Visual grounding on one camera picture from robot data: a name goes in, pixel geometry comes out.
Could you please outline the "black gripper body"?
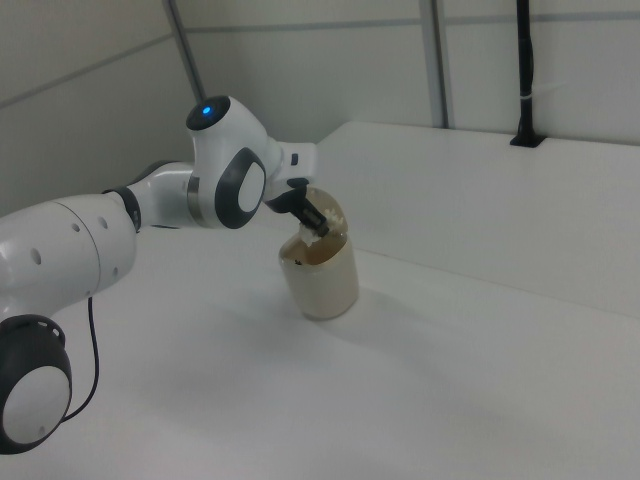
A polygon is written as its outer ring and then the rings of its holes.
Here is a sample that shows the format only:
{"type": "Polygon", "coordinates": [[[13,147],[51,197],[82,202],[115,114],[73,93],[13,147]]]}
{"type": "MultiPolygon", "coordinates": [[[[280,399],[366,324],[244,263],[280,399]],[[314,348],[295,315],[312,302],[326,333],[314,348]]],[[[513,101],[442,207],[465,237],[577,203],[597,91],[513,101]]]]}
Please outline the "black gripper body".
{"type": "Polygon", "coordinates": [[[264,200],[264,203],[276,213],[290,213],[296,218],[302,218],[309,211],[306,198],[308,185],[306,178],[288,179],[285,181],[285,191],[272,199],[264,200]]]}

